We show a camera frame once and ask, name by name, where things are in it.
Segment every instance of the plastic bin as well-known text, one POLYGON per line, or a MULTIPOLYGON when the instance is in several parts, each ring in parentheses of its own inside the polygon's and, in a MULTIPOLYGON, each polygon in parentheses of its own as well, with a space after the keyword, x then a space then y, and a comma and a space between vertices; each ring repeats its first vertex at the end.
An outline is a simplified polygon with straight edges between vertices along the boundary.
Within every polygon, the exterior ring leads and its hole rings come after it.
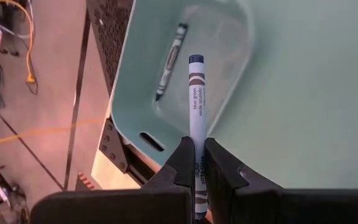
POLYGON ((159 164, 188 134, 191 54, 204 55, 209 135, 227 150, 283 187, 358 187, 358 1, 136 1, 112 117, 159 164))

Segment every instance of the floor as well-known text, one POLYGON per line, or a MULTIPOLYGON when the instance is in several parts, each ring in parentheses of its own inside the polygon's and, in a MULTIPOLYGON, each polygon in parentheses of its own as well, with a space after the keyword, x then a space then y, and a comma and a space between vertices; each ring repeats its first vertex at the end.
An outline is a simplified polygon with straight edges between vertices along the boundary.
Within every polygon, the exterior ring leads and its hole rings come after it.
MULTIPOLYGON (((39 94, 32 95, 25 85, 25 59, 0 54, 5 78, 2 93, 6 102, 6 108, 0 110, 0 138, 13 135, 11 129, 20 134, 35 128, 65 128, 71 125, 85 0, 33 0, 33 7, 36 38, 32 60, 39 81, 39 94)), ((21 31, 25 33, 26 24, 22 26, 21 31)), ((16 45, 20 52, 25 52, 19 41, 16 45)), ((100 122, 84 124, 76 129, 69 190, 74 189, 79 171, 91 178, 108 101, 91 29, 78 121, 100 119, 100 122)), ((6 166, 2 173, 24 189, 30 208, 42 197, 61 191, 69 135, 69 132, 64 132, 27 136, 23 137, 23 142, 14 140, 0 144, 0 166, 6 166), (34 159, 31 151, 56 178, 56 182, 34 159)))

